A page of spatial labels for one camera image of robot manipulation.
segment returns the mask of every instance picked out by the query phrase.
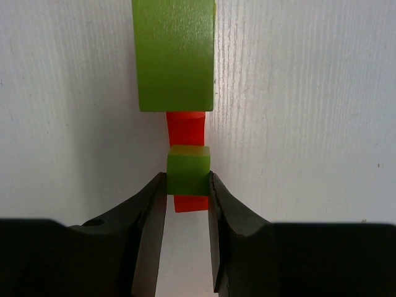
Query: white wall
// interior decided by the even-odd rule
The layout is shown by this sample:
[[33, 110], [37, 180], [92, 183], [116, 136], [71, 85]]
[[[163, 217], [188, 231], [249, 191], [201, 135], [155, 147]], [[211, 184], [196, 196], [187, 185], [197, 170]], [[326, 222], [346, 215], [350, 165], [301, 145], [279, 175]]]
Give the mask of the white wall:
[[[212, 168], [273, 221], [396, 222], [396, 2], [218, 1]], [[0, 0], [0, 216], [79, 224], [166, 170], [128, 0]], [[207, 214], [170, 201], [158, 296], [213, 296]]]

